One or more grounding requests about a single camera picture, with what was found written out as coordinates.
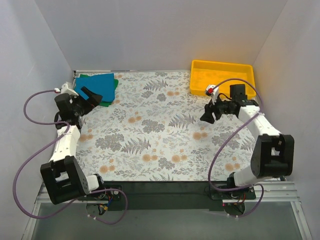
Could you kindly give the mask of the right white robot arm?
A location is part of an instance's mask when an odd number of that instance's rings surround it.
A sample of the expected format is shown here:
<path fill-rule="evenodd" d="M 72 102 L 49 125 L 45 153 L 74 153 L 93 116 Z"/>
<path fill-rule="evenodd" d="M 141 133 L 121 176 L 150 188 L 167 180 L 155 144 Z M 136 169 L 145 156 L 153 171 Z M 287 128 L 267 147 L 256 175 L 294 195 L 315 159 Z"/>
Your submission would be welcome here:
<path fill-rule="evenodd" d="M 235 115 L 242 121 L 255 139 L 250 165 L 233 172 L 227 178 L 226 185 L 217 186 L 210 182 L 210 188 L 225 192 L 237 199 L 255 184 L 271 178 L 290 176 L 293 172 L 295 140 L 290 134 L 282 134 L 271 125 L 261 112 L 259 104 L 248 99 L 244 84 L 230 86 L 230 97 L 220 98 L 217 85 L 208 85 L 205 94 L 211 98 L 204 106 L 200 120 L 213 124 L 222 115 Z"/>

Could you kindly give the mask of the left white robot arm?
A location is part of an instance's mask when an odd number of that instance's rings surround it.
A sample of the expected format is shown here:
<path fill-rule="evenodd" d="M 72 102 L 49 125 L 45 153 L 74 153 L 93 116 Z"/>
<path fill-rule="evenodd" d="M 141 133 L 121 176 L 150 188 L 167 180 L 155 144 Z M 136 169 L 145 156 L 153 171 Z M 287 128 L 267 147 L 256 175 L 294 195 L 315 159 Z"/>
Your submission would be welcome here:
<path fill-rule="evenodd" d="M 82 117 L 91 112 L 102 101 L 102 96 L 86 87 L 81 88 L 87 98 L 72 89 L 68 82 L 58 89 L 54 98 L 58 112 L 57 136 L 52 157 L 42 164 L 40 173 L 51 202 L 55 205 L 91 195 L 95 200 L 106 196 L 106 187 L 99 174 L 86 176 L 76 159 L 78 140 L 81 137 Z"/>

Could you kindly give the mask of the yellow plastic tray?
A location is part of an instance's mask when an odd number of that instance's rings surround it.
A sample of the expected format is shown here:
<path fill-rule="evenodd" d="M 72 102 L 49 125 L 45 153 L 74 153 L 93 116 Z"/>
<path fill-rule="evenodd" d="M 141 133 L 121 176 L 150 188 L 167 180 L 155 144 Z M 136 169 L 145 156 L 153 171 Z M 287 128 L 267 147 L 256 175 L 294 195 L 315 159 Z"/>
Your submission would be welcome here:
<path fill-rule="evenodd" d="M 217 85 L 231 78 L 243 79 L 255 86 L 253 67 L 249 64 L 195 59 L 191 63 L 190 93 L 204 96 L 208 85 Z"/>

